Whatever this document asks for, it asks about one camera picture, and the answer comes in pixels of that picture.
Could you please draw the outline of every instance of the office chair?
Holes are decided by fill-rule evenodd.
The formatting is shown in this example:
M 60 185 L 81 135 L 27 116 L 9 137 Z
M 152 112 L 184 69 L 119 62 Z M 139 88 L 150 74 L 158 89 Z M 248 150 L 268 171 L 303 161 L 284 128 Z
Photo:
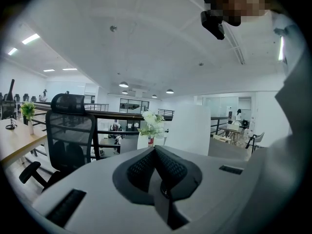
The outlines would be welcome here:
M 40 163 L 35 161 L 20 174 L 25 184 L 33 176 L 44 188 L 90 163 L 90 151 L 96 119 L 84 109 L 84 96 L 58 94 L 51 102 L 45 117 L 51 165 L 58 171 L 46 182 L 38 173 Z
M 1 102 L 1 119 L 9 119 L 11 116 L 13 116 L 14 119 L 16 119 L 15 114 L 15 100 L 13 101 L 5 101 L 3 100 Z
M 246 145 L 246 149 L 248 149 L 248 147 L 250 146 L 250 141 L 253 141 L 253 149 L 252 149 L 252 153 L 254 152 L 255 148 L 257 147 L 257 145 L 254 145 L 255 143 L 259 143 L 262 141 L 262 138 L 264 136 L 264 132 L 261 135 L 253 135 L 252 137 L 249 138 L 249 141 L 245 141 Z
M 24 96 L 23 96 L 23 101 L 28 101 L 28 100 L 29 100 L 28 94 L 24 94 Z

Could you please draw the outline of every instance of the air vent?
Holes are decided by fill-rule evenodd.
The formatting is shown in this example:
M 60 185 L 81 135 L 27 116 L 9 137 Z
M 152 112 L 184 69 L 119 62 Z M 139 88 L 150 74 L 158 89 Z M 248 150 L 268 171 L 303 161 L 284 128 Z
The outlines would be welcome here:
M 73 189 L 47 216 L 51 222 L 64 227 L 75 209 L 78 207 L 85 192 Z
M 235 168 L 235 167 L 231 167 L 231 166 L 221 166 L 219 169 L 223 170 L 225 172 L 228 172 L 231 174 L 237 174 L 237 175 L 240 175 L 244 170 L 241 168 Z

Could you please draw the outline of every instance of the white chair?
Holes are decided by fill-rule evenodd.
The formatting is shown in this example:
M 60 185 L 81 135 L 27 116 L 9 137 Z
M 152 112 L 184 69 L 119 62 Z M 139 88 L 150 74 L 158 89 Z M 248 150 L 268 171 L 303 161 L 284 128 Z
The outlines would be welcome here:
M 210 108 L 181 104 L 175 111 L 165 146 L 208 155 L 210 143 Z
M 253 135 L 252 137 L 249 138 L 249 140 L 245 140 L 246 145 L 246 149 L 248 149 L 248 147 L 250 146 L 250 142 L 253 141 L 253 149 L 252 149 L 252 153 L 254 152 L 255 148 L 257 147 L 257 144 L 254 145 L 255 143 L 259 143 L 262 141 L 262 138 L 264 136 L 264 132 L 261 135 Z

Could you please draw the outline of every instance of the fluorescent light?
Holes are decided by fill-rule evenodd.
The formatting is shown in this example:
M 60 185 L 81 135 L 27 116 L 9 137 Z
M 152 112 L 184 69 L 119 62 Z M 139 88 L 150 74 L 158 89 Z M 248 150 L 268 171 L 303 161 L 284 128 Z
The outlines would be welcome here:
M 172 89 L 168 89 L 166 93 L 168 93 L 168 94 L 173 94 L 174 91 L 173 91 Z
M 77 68 L 63 68 L 62 70 L 77 70 Z
M 279 50 L 278 60 L 283 60 L 284 59 L 283 48 L 284 48 L 284 38 L 281 37 L 281 48 Z
M 30 36 L 29 38 L 26 38 L 24 41 L 22 41 L 22 43 L 28 44 L 29 42 L 31 42 L 37 38 L 40 38 L 40 36 L 38 36 L 38 34 L 34 34 L 34 35 Z
M 13 55 L 15 51 L 17 51 L 17 49 L 16 49 L 16 48 L 13 48 L 13 49 L 8 53 L 8 55 L 9 55 L 9 56 Z
M 121 82 L 121 83 L 119 84 L 119 86 L 120 86 L 120 87 L 123 87 L 123 88 L 129 87 L 128 83 L 126 83 L 125 81 Z

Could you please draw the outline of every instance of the wooden desk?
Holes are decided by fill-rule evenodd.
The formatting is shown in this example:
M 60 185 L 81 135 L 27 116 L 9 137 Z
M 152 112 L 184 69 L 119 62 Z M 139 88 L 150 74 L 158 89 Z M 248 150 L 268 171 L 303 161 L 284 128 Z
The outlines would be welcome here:
M 7 130 L 5 126 L 10 124 L 10 119 L 0 120 L 0 162 L 3 168 L 47 140 L 47 132 L 34 129 L 34 134 L 30 135 L 28 126 L 18 120 L 15 122 L 17 127 Z
M 232 130 L 232 129 L 227 129 L 226 127 L 219 127 L 219 129 L 224 130 L 224 131 L 229 131 L 230 136 L 229 138 L 232 139 L 231 144 L 236 145 L 237 140 L 238 140 L 238 135 L 240 134 L 240 131 Z

